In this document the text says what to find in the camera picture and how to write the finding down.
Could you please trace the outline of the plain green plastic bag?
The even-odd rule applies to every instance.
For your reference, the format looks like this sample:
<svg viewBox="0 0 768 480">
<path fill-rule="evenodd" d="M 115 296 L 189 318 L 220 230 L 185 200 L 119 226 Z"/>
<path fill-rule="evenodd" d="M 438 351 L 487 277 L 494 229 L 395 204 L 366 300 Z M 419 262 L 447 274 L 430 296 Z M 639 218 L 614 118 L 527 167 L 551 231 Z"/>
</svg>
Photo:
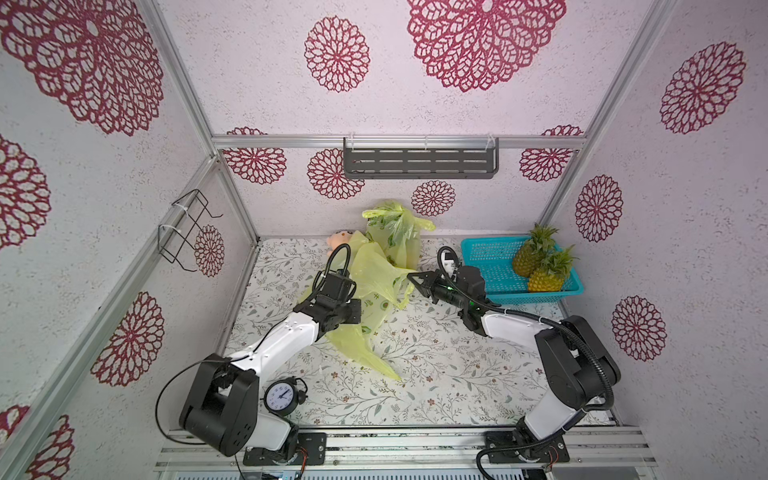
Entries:
<svg viewBox="0 0 768 480">
<path fill-rule="evenodd" d="M 355 298 L 361 301 L 361 320 L 339 326 L 326 338 L 348 359 L 399 381 L 400 375 L 373 351 L 371 341 L 394 311 L 408 306 L 414 286 L 407 275 L 415 270 L 392 265 L 380 245 L 359 231 L 353 232 L 347 245 L 351 248 L 349 271 L 357 284 Z"/>
</svg>

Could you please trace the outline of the avocado print green plastic bag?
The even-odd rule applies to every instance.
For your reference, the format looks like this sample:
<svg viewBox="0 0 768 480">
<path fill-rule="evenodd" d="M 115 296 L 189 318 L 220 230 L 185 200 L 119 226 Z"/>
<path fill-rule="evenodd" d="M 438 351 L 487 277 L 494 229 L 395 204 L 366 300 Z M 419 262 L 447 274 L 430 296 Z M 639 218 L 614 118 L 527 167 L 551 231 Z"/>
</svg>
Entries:
<svg viewBox="0 0 768 480">
<path fill-rule="evenodd" d="M 367 221 L 366 236 L 380 245 L 387 260 L 398 268 L 416 270 L 421 257 L 421 233 L 432 232 L 435 224 L 415 216 L 394 200 L 386 200 L 362 212 Z"/>
</svg>

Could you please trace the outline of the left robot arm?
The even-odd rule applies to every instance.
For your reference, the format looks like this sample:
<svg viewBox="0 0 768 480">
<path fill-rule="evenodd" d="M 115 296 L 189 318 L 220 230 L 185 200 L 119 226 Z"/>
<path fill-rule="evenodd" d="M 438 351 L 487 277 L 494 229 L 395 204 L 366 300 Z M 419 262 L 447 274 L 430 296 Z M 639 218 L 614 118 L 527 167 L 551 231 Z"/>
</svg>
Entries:
<svg viewBox="0 0 768 480">
<path fill-rule="evenodd" d="M 253 448 L 291 460 L 299 448 L 298 427 L 260 403 L 261 384 L 326 333 L 358 324 L 355 291 L 348 271 L 320 272 L 309 296 L 262 339 L 229 357 L 206 357 L 181 407 L 180 426 L 226 457 Z"/>
</svg>

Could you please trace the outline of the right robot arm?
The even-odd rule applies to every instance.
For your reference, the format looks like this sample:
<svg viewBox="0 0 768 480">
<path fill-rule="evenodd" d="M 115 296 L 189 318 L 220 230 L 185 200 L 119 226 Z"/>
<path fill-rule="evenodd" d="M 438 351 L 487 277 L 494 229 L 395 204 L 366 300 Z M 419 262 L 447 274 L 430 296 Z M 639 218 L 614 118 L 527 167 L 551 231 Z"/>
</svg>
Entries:
<svg viewBox="0 0 768 480">
<path fill-rule="evenodd" d="M 544 445 L 562 436 L 587 414 L 609 411 L 621 373 L 585 318 L 555 321 L 503 307 L 485 296 L 485 281 L 476 267 L 460 266 L 407 275 L 421 295 L 458 309 L 473 333 L 534 350 L 542 363 L 547 391 L 516 427 L 517 445 Z"/>
</svg>

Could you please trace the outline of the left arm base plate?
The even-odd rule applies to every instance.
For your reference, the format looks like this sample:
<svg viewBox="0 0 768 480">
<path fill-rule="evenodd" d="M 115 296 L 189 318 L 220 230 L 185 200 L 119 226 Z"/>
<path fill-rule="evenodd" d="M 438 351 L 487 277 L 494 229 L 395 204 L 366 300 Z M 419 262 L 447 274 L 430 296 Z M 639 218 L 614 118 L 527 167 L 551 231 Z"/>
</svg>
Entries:
<svg viewBox="0 0 768 480">
<path fill-rule="evenodd" d="M 325 463 L 326 433 L 299 431 L 280 449 L 247 447 L 243 465 L 248 467 L 318 466 Z"/>
</svg>

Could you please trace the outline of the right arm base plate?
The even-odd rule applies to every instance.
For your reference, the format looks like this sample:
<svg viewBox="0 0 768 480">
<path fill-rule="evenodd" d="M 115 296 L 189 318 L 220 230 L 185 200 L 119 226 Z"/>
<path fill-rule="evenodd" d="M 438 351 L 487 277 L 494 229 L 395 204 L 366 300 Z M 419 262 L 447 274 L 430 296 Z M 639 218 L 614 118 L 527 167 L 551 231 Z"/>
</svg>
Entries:
<svg viewBox="0 0 768 480">
<path fill-rule="evenodd" d="M 570 455 L 563 439 L 564 432 L 558 431 L 537 440 L 518 430 L 488 431 L 484 434 L 485 448 L 492 464 L 543 463 L 546 465 L 567 463 Z"/>
</svg>

